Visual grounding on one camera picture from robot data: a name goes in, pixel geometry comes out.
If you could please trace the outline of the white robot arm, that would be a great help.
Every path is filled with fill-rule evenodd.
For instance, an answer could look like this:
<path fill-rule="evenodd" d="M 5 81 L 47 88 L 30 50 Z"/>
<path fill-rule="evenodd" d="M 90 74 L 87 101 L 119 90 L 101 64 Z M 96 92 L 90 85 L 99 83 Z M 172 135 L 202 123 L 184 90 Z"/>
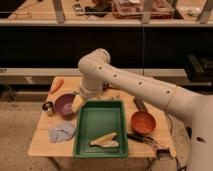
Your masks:
<path fill-rule="evenodd" d="M 102 93 L 104 82 L 110 83 L 188 125 L 192 134 L 187 171 L 213 171 L 213 95 L 115 68 L 110 59 L 110 54 L 99 48 L 79 60 L 80 94 L 72 110 L 78 112 Z"/>

